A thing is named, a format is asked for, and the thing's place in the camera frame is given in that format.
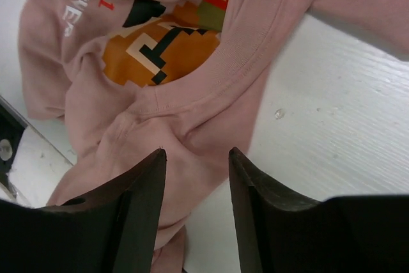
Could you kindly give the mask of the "pink printed t shirt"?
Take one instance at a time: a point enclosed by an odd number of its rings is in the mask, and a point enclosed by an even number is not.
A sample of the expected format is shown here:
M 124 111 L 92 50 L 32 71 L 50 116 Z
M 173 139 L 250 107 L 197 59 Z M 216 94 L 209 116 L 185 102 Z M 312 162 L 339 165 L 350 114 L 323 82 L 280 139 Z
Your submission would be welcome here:
M 77 161 L 49 204 L 167 153 L 151 272 L 181 272 L 185 223 L 251 143 L 267 69 L 307 10 L 408 50 L 408 0 L 27 0 L 29 117 L 59 119 Z

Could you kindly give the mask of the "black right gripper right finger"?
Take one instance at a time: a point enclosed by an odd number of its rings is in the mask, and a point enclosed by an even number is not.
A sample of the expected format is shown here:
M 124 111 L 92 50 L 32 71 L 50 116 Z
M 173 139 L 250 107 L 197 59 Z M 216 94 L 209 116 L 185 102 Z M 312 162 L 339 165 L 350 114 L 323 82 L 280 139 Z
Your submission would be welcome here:
M 304 196 L 229 153 L 242 272 L 407 272 L 408 196 Z

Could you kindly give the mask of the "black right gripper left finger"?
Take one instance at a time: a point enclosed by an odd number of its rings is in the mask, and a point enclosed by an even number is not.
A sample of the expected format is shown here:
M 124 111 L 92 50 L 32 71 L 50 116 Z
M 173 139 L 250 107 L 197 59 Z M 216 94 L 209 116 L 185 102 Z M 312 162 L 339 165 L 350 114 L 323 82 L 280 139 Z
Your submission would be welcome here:
M 148 272 L 164 196 L 166 153 L 60 206 L 1 202 L 2 272 Z

